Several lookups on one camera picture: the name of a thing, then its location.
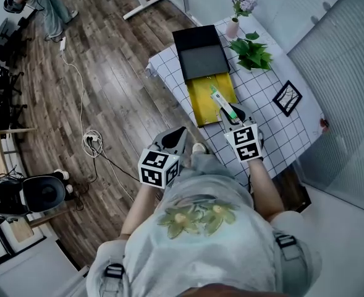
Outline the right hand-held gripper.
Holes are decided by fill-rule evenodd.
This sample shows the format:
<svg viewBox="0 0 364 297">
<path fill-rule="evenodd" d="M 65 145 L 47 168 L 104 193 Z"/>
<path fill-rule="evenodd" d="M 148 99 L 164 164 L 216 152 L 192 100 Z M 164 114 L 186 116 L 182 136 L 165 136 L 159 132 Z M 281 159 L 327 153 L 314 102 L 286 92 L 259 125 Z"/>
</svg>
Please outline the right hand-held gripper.
<svg viewBox="0 0 364 297">
<path fill-rule="evenodd" d="M 224 108 L 219 110 L 225 127 L 224 137 L 233 149 L 240 163 L 262 157 L 263 133 L 253 117 L 253 113 L 240 104 L 231 104 L 237 117 L 232 119 Z"/>
</svg>

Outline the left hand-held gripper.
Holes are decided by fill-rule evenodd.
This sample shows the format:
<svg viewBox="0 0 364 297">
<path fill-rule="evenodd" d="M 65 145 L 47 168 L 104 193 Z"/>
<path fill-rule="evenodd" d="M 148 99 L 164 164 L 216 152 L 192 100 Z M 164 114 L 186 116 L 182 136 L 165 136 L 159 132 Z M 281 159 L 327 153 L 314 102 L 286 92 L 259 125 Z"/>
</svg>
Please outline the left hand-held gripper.
<svg viewBox="0 0 364 297">
<path fill-rule="evenodd" d="M 138 162 L 140 182 L 167 188 L 179 175 L 181 157 L 187 141 L 186 127 L 175 127 L 158 134 L 145 148 Z"/>
</svg>

